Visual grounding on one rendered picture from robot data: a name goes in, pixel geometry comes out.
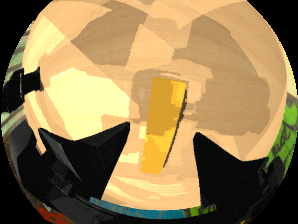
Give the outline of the yellow bar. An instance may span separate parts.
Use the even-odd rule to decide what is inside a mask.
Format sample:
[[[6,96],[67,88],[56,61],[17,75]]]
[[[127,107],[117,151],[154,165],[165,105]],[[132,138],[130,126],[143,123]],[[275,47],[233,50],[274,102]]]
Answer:
[[[153,77],[141,172],[160,175],[180,119],[185,87],[184,81]]]

